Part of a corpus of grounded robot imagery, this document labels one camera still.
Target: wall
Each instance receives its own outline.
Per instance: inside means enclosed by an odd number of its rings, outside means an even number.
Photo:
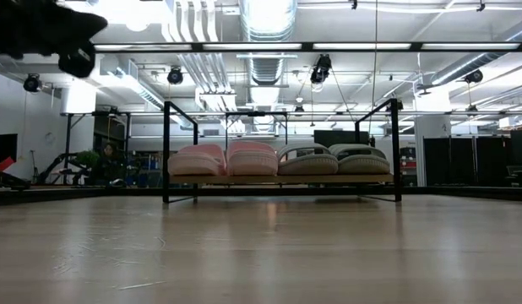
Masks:
[[[7,173],[31,179],[31,150],[40,171],[63,153],[66,118],[60,117],[60,108],[60,99],[52,100],[43,92],[26,93],[20,82],[0,74],[0,134],[18,134],[17,163]]]

